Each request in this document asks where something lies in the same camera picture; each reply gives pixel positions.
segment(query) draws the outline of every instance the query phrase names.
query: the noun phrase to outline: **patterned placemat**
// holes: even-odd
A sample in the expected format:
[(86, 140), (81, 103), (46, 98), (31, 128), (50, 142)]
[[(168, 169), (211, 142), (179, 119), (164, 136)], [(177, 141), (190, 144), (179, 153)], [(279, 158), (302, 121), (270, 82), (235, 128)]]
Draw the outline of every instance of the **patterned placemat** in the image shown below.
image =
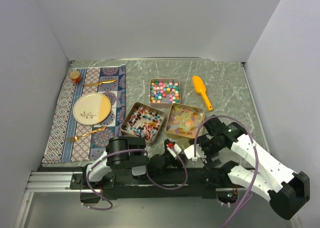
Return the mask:
[[(82, 80), (74, 84), (69, 78), (69, 73), (79, 71)], [(83, 84), (103, 82), (117, 79), (117, 81), (99, 86), (86, 86)], [(99, 124), (83, 125), (78, 123), (72, 109), (76, 101), (89, 93), (102, 93), (111, 102), (111, 112)], [(96, 160), (105, 150), (109, 139), (121, 136), (120, 126), (126, 114), (126, 66), (107, 66), (91, 68), (70, 69), (63, 81), (58, 97), (53, 125), (42, 163), (65, 163)], [(82, 137), (77, 142), (66, 142), (67, 137), (91, 132), (101, 126), (107, 126), (103, 131)]]

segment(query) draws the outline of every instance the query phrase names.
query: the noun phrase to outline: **orange scoop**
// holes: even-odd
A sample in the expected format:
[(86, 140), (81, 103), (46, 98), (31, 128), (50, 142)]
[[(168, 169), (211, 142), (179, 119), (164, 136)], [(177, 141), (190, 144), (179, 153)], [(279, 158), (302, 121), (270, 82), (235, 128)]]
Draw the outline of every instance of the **orange scoop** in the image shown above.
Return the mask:
[(194, 75), (192, 77), (192, 82), (193, 82), (195, 91), (202, 96), (202, 99), (204, 100), (204, 103), (205, 103), (206, 107), (208, 108), (208, 110), (212, 111), (213, 107), (210, 103), (210, 100), (209, 100), (207, 94), (206, 94), (206, 87), (205, 87), (205, 84), (202, 81), (202, 79), (199, 76)]

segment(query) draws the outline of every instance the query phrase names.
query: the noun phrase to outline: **white backdrop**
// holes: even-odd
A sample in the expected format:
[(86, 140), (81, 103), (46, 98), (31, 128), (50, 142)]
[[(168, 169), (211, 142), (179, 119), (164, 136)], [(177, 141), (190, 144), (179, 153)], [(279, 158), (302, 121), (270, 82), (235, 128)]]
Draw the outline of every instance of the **white backdrop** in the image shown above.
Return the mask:
[(35, 0), (0, 0), (0, 220), (16, 221), (45, 152), (68, 60)]
[(246, 61), (280, 0), (36, 0), (69, 60)]
[(272, 154), (310, 177), (304, 228), (320, 227), (319, 11), (319, 0), (281, 0), (245, 65)]

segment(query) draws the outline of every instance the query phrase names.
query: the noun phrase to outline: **ceramic plate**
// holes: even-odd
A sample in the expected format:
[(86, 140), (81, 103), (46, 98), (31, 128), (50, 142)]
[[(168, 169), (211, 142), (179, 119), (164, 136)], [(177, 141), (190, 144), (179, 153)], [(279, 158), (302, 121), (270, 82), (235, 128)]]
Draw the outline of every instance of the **ceramic plate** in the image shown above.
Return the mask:
[(73, 116), (83, 125), (95, 125), (109, 115), (111, 103), (102, 93), (90, 93), (80, 97), (73, 106)]

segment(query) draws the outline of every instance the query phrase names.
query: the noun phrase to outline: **small cup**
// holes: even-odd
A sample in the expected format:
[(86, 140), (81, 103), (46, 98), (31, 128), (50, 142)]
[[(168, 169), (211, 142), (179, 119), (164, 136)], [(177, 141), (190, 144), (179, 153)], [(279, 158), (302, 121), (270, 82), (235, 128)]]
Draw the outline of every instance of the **small cup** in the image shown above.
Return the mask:
[(77, 70), (72, 71), (69, 74), (69, 77), (76, 84), (81, 81), (81, 73), (79, 71), (77, 71)]

